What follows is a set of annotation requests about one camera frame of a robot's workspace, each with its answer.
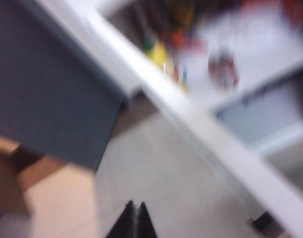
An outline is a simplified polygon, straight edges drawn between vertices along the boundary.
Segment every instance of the white shelf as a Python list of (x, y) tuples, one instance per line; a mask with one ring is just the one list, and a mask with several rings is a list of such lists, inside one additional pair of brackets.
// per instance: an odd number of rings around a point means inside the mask
[[(198, 32), (208, 42), (207, 54), (186, 51), (180, 59), (188, 69), (189, 96), (206, 109), (220, 109), (303, 67), (303, 37), (290, 31), (277, 9), (249, 17), (230, 12)], [(208, 56), (218, 49), (234, 55), (240, 79), (237, 89), (221, 91), (211, 83)]]

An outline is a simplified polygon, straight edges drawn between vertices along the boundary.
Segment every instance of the tile floor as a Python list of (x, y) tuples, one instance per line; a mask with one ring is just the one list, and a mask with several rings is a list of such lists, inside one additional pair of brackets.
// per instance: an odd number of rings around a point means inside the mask
[[(260, 237), (245, 210), (159, 113), (114, 136), (96, 174), (67, 165), (25, 197), (34, 213), (30, 234), (22, 237), (103, 238), (130, 199), (146, 202), (159, 238)], [(2, 238), (13, 237), (7, 232)]]

